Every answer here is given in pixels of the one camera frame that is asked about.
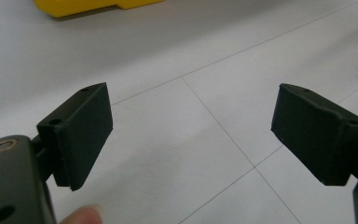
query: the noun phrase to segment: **white tiled floor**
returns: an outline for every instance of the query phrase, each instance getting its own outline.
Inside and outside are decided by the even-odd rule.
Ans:
[[[280,83],[358,114],[358,1],[166,0],[64,20],[0,1],[0,137],[35,136],[73,92],[107,82],[115,129],[85,186],[50,179],[58,219],[353,224],[269,130]]]

